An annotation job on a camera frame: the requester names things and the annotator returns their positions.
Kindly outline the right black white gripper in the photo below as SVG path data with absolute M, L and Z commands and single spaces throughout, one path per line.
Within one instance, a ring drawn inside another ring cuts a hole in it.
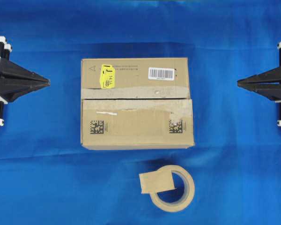
M 279 67 L 237 81 L 238 87 L 253 91 L 279 104 L 277 126 L 281 127 L 281 42 L 278 44 Z

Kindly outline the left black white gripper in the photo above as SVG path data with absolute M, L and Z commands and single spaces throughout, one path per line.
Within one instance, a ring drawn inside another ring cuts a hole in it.
M 9 61 L 12 46 L 0 36 L 0 78 L 11 77 L 28 81 L 0 81 L 0 127 L 4 126 L 4 105 L 30 92 L 50 86 L 48 79 Z

